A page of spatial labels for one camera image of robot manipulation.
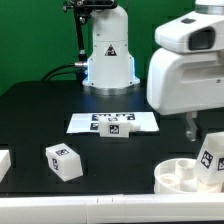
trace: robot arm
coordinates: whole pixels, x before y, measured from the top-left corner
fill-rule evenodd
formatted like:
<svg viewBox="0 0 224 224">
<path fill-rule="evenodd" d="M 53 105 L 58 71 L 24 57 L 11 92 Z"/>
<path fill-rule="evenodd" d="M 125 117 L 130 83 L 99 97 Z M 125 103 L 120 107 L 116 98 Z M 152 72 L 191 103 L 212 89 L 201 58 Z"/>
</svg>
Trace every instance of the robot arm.
<svg viewBox="0 0 224 224">
<path fill-rule="evenodd" d="M 68 9 L 73 9 L 78 47 L 79 47 L 79 62 L 76 63 L 76 67 L 84 69 L 87 66 L 87 55 L 84 47 L 82 25 L 87 24 L 88 19 L 92 17 L 93 10 L 114 9 L 117 7 L 116 0 L 69 0 L 69 3 L 65 2 L 63 5 L 64 12 Z"/>
<path fill-rule="evenodd" d="M 128 15 L 116 0 L 70 0 L 64 11 L 73 9 L 79 45 L 79 62 L 84 74 L 84 90 L 101 95 L 133 91 L 140 80 L 135 77 L 134 58 L 128 51 Z M 87 59 L 81 26 L 93 19 L 93 52 Z"/>
</svg>

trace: white block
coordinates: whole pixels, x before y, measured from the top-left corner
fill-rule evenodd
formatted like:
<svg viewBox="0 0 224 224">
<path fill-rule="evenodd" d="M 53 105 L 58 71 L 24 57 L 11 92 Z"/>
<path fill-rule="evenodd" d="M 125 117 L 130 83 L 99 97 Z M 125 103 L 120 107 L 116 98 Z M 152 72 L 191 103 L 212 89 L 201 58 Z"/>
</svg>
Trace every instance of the white block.
<svg viewBox="0 0 224 224">
<path fill-rule="evenodd" d="M 65 144 L 46 148 L 49 167 L 63 180 L 83 175 L 80 156 Z"/>
<path fill-rule="evenodd" d="M 100 196 L 97 201 L 86 203 L 87 223 L 125 223 L 124 198 Z"/>
<path fill-rule="evenodd" d="M 140 123 L 125 117 L 99 117 L 100 137 L 128 138 L 130 132 L 140 130 Z"/>
<path fill-rule="evenodd" d="M 11 166 L 9 150 L 0 150 L 0 182 Z"/>
<path fill-rule="evenodd" d="M 1 224 L 86 224 L 79 197 L 0 198 Z"/>
<path fill-rule="evenodd" d="M 206 136 L 194 172 L 205 185 L 224 182 L 224 132 Z"/>
</svg>

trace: white cube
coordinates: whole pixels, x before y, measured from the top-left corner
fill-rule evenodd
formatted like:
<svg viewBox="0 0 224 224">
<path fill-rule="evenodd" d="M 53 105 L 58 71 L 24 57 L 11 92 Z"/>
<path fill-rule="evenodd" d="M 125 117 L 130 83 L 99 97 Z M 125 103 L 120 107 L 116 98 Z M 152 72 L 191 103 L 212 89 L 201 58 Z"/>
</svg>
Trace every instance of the white cube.
<svg viewBox="0 0 224 224">
<path fill-rule="evenodd" d="M 0 182 L 11 166 L 9 150 L 0 150 Z"/>
<path fill-rule="evenodd" d="M 224 132 L 206 136 L 194 172 L 204 184 L 224 182 Z"/>
<path fill-rule="evenodd" d="M 83 175 L 80 156 L 65 144 L 46 148 L 49 167 L 63 180 Z"/>
</svg>

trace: green wall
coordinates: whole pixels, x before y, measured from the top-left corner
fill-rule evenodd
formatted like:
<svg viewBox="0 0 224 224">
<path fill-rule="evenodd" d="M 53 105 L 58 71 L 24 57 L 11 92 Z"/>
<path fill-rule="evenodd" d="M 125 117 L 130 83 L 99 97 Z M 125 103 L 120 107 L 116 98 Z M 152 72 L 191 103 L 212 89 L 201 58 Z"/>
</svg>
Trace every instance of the green wall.
<svg viewBox="0 0 224 224">
<path fill-rule="evenodd" d="M 118 2 L 125 7 L 127 0 Z M 63 0 L 0 0 L 0 94 L 16 82 L 40 80 L 49 70 L 77 60 L 72 11 L 63 13 L 62 4 Z M 193 8 L 194 0 L 130 1 L 129 49 L 139 78 L 147 77 L 158 48 L 156 27 Z M 84 27 L 84 36 L 90 54 L 91 24 Z"/>
</svg>

